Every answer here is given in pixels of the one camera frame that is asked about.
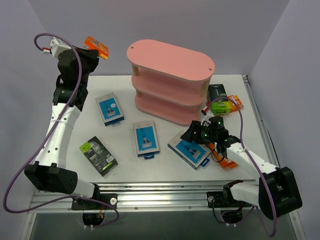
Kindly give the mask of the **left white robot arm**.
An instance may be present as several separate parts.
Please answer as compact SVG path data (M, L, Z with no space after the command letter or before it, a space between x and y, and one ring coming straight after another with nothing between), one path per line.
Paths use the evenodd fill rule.
M83 197L83 204L95 210L101 203L100 195L95 193L97 187L81 180L66 165L71 135L88 95L89 75L99 64L99 52L69 49L61 52L57 59L60 74L53 93L49 138L34 162L24 169L24 174L38 190Z

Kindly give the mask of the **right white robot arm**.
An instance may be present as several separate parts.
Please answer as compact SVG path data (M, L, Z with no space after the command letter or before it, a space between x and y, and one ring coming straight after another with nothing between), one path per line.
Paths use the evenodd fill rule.
M199 145L213 144L214 150L243 168L255 184L235 180L224 186L223 203L234 206L246 202L257 206L270 220L302 207L303 201L293 171L267 162L249 150L242 141L224 126L220 116L207 121L192 121L182 140Z

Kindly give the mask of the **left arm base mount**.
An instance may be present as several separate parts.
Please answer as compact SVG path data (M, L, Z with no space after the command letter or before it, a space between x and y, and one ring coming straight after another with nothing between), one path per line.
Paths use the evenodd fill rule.
M118 195L116 193L103 193L98 199L72 200L73 211L83 211L80 222L87 228L100 228L116 222L120 214L117 210ZM114 211L115 217L108 219L107 211Z

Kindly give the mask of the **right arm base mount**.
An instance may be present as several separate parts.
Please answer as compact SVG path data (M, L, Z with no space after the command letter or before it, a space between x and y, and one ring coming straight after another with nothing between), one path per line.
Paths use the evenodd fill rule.
M208 191L206 198L207 206L212 210L215 220L226 226L236 227L254 209L249 203L225 198L222 191Z

